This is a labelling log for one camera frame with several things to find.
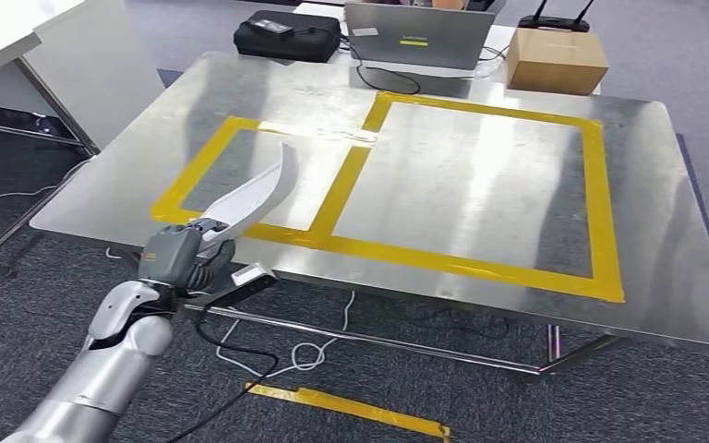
tangled white cable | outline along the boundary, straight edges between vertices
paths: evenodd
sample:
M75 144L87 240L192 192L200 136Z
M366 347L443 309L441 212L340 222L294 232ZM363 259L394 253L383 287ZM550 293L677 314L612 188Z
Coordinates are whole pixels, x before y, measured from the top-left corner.
M341 327L341 330L346 330L346 328L349 326L349 308L352 307L352 304L355 302L354 299L355 299L355 291L352 291L352 296L349 297L349 303L347 303L346 307L343 309L343 326ZM224 334L224 337L222 338L222 343L226 342L227 339L230 338L235 327L237 327L238 323L240 323L239 319L236 320L233 323L233 326L231 326L227 330L227 333ZM296 369L298 371L310 371L311 369L316 368L317 366L325 363L325 349L327 349L327 347L330 346L331 344L333 344L336 340L338 340L338 339L330 339L330 340L326 341L325 344L323 344L321 346L318 346L315 343L310 343L307 341L296 344L294 346L294 348L292 348L292 365L287 366L284 369L279 369L278 371L276 371L272 374L268 374L267 376L265 376L265 378L276 377L279 374L283 374L284 372L291 371L293 369ZM297 351L300 348L302 348L303 346L310 346L310 347L317 350L317 360L316 361L311 362L311 363L301 363L301 364L297 363ZM247 365L244 365L244 364L242 364L230 357L227 357L226 355L222 355L222 348L221 347L216 348L216 356L221 358L225 362L232 363L233 365L236 365L242 369L245 369L246 371L250 372L251 374L253 374L256 377L262 377L262 374L255 371L254 369L248 367Z

yellow tape on floor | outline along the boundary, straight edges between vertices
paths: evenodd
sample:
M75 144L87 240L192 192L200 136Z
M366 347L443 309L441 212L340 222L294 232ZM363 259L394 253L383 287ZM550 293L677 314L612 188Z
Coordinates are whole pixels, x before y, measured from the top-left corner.
M393 411L387 411L386 409L371 406L370 404L347 400L341 397L326 394L324 392L319 392L318 390L300 388L297 391L291 391L257 385L249 392L265 397L271 397L273 399L291 401L308 406L316 406L321 409L327 409L328 411L335 411L336 413L348 413L350 415L372 420L374 422L380 422L385 425L408 429L427 436L439 437L445 442L450 441L450 429L438 422L413 417L412 415L406 415L405 413L394 413Z

white cable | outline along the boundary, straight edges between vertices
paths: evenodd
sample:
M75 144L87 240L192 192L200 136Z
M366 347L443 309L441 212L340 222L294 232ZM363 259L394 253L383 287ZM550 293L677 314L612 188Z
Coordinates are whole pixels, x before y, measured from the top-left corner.
M0 198L10 196L36 196L37 194L41 194L42 192L48 189L56 189L57 187L58 186L45 186L43 188L37 189L34 192L7 192L6 194L0 194Z
M71 174L73 174L73 173L75 173L76 171L78 171L78 170L82 167L82 165L84 165L84 164L87 163L87 162L90 162L91 160L93 160L93 159L91 158L91 159L88 159L88 160L86 160L86 161L84 161L84 162L80 162L80 163L76 164L74 167L72 167L72 169L70 169L70 170L66 173L66 175L64 175L64 178L61 179L61 184L63 184L63 183L65 182L65 180L66 180ZM7 192L7 193L5 193L5 194L0 194L0 198L2 198L2 197L12 197L12 196L36 196L37 194L41 194L41 193L44 192L44 191L47 191L47 190L50 190L50 189L56 189L56 188L59 187L59 186L60 186L60 184L59 184L59 185L53 185L53 186L45 186L45 187L42 187L42 188L40 188L40 189L37 189L37 190L34 191L34 192Z
M352 307L352 304L355 302L355 291L352 291L352 296L349 298L349 303L346 304L346 307L343 309L343 326L341 327L341 330L346 330L346 328L349 326L349 308ZM227 333L224 334L224 337L222 338L222 343L226 342L227 339L230 338L232 333L234 332L235 327L237 327L238 323L240 323L240 320L236 320L233 323L233 326L231 326L228 330ZM271 377L276 377L279 374L283 374L286 371L291 371L293 369L296 369L298 371L310 371L311 369L315 369L317 366L325 363L325 349L327 349L328 346L333 344L336 340L338 339L330 339L325 342L325 344L321 346L317 346L314 343L309 343L307 341L304 341L302 343L298 343L292 348L292 365L287 366L284 369L279 369L278 371L268 374L265 376L265 378L271 378ZM317 360L315 362L311 363L302 363L298 364L297 363L297 351L302 348L303 346L311 346L312 348L317 350ZM248 367L247 365L244 365L238 361L235 361L234 359L227 357L225 355L222 355L222 347L217 347L216 348L216 356L221 358L223 361L232 363L233 365L236 365L242 369L245 369L246 371L250 372L256 377L262 377L262 374L259 372L255 371L254 369Z
M104 256L107 258L112 258L113 260L120 260L123 257L119 257L113 254L110 254L110 248L108 247L107 249L104 249Z

laptop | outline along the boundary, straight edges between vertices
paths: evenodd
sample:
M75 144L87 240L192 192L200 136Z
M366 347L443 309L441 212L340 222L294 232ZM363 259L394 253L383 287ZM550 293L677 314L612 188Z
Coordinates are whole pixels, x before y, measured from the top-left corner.
M349 41L363 60L472 70L496 19L489 12L347 3Z

gray carpet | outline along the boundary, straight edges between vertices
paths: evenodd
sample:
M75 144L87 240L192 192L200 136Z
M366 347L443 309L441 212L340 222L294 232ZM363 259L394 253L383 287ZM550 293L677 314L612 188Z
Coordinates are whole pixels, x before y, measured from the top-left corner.
M0 135L0 192L51 184L77 161L34 141ZM709 195L709 163L701 162ZM32 198L0 200L0 227ZM100 248L75 245L24 229L0 253L16 262L17 276L0 278L0 438L31 411L74 358L98 301L128 278ZM283 312L290 319L339 325L348 293L288 281L248 300L254 312ZM397 317L435 309L359 295L351 329L538 363L540 325L514 322L503 340L435 329L453 325L498 334L500 324L482 312L440 316L418 328ZM221 404L250 378L213 355L187 318L175 321L172 350L151 372L124 417L115 441L163 441ZM222 333L227 320L212 320ZM564 331L572 346L590 334ZM276 352L288 364L291 347L319 337L243 325L234 342ZM243 358L254 366L267 362ZM328 361L307 373L276 377L270 386L319 389L382 408L439 421L452 441L709 441L709 353L631 343L547 383L527 387L512 374L436 358L337 342ZM236 408L188 441L433 441L391 426L340 413L247 396Z
M499 16L514 23L535 1L511 0ZM551 2L548 13L568 14L581 2ZM158 67L183 70L206 51L231 52L233 26L257 9L283 6L232 0L128 0ZM709 0L600 0L591 22L610 63L610 95L667 103L687 137L691 162L709 215ZM79 158L69 152L0 135L0 193L52 184ZM0 200L0 229L33 198ZM0 278L0 438L14 429L54 384L78 351L101 297L129 277L99 248L22 230L0 251L15 263L14 279ZM283 282L245 304L255 312L336 327L348 294ZM434 306L401 305L359 295L351 329L444 345L465 352L538 362L540 325L515 322L504 340L452 329L418 328L396 317L420 317ZM465 325L499 332L485 313L454 313L429 326ZM172 350L151 372L120 425L115 441L164 441L226 401L250 378L215 358L187 319L178 316ZM213 320L221 333L227 320ZM564 331L572 346L589 334ZM244 325L235 343L274 351L288 364L298 341L320 337ZM243 359L254 366L259 359ZM422 416L451 428L461 442L698 442L709 441L709 353L630 343L526 387L488 368L339 341L327 363L267 384L319 389L386 409ZM247 396L237 408L187 441L197 442L423 442L437 439L306 406Z

